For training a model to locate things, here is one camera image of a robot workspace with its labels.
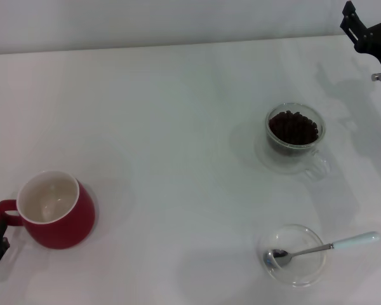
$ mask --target white table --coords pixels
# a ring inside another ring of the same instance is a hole
[[[381,304],[381,243],[330,252],[309,288],[270,278],[261,234],[381,231],[381,66],[349,38],[0,55],[0,200],[67,170],[98,205],[68,250],[6,233],[0,305]],[[312,183],[257,160],[281,102],[325,118],[332,171]]]

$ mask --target white wall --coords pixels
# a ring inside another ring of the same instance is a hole
[[[345,0],[0,0],[0,53],[341,34]],[[381,0],[354,0],[367,26]]]

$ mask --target metal spoon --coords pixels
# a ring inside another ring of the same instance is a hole
[[[318,252],[323,250],[329,250],[329,249],[341,249],[341,248],[347,248],[354,245],[362,245],[365,243],[371,243],[373,241],[380,240],[380,235],[378,232],[367,232],[360,235],[355,235],[350,238],[345,238],[344,240],[338,240],[334,241],[333,243],[328,243],[327,245],[322,245],[316,248],[311,248],[303,251],[299,251],[297,253],[288,253],[287,251],[280,250],[280,249],[272,249],[264,252],[263,260],[266,263],[266,265],[271,267],[276,267],[273,265],[272,261],[275,259],[277,265],[279,267],[283,267],[292,260],[292,257],[312,253],[312,252]]]

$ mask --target red mug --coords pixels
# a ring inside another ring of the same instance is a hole
[[[7,211],[17,211],[14,216]],[[95,223],[95,207],[88,192],[73,176],[41,172],[21,188],[17,200],[0,202],[0,219],[24,226],[42,246],[65,249],[81,242]]]

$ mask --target white spoon handle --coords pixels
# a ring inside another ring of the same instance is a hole
[[[365,243],[371,243],[380,240],[378,232],[367,232],[360,235],[356,235],[344,240],[338,240],[332,243],[334,249],[343,249],[356,245],[363,245]]]

